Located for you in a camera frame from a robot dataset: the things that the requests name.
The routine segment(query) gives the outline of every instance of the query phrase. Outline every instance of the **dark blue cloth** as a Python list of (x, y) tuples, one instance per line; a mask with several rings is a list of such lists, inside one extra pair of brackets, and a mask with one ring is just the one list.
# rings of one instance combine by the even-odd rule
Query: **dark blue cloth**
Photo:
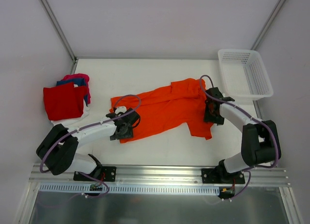
[[(60, 81), (56, 82), (56, 86), (64, 85), (64, 84), (67, 84), (70, 82), (73, 82), (77, 86), (87, 86), (84, 78), (73, 78), (73, 79), (69, 79), (69, 80), (60, 80)], [(87, 105), (87, 99), (88, 99), (88, 95), (85, 95), (84, 100), (85, 100), (86, 105)]]

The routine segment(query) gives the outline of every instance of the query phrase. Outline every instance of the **white wall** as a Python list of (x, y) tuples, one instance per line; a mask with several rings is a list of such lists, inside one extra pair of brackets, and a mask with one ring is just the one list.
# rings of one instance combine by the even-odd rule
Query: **white wall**
[(259, 52), (274, 96), (260, 101), (277, 124), (282, 159), (305, 223), (310, 223), (310, 0), (288, 0)]
[(217, 59), (253, 45), (278, 0), (48, 0), (78, 57)]
[(11, 224), (50, 129), (43, 87), (71, 61), (38, 0), (0, 0), (0, 223)]

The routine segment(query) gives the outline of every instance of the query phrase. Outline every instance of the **pink cloth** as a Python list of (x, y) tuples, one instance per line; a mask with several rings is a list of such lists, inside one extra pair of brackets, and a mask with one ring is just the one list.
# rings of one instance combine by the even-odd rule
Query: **pink cloth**
[(84, 78), (85, 82), (86, 82), (86, 87), (87, 87), (87, 104), (91, 103), (91, 94), (89, 92), (89, 86), (88, 86), (88, 82), (89, 82), (89, 76), (83, 73), (78, 73), (78, 74), (73, 74), (73, 75), (65, 75), (64, 78), (62, 80), (69, 80), (69, 79), (73, 79), (73, 78)]

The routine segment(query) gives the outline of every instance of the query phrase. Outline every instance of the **white table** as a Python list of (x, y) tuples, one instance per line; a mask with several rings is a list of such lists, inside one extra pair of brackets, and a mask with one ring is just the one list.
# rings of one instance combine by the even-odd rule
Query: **white table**
[[(217, 60), (98, 60), (80, 59), (75, 73), (90, 77), (90, 115), (78, 123), (99, 121), (110, 109), (110, 98), (138, 94), (167, 86), (172, 81), (211, 76), (223, 92)], [(255, 114), (254, 105), (241, 105)], [(103, 164), (212, 166), (240, 152), (241, 133), (229, 121), (211, 128), (213, 138), (192, 137), (186, 123), (164, 133), (120, 144), (102, 138), (78, 149), (92, 153)]]

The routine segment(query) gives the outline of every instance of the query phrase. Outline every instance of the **plastic basket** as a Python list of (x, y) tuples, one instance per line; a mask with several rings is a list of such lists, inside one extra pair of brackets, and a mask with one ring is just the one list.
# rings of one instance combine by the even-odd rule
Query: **plastic basket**
[(273, 95), (261, 55), (257, 51), (218, 51), (220, 74), (226, 95), (236, 100), (256, 101)]

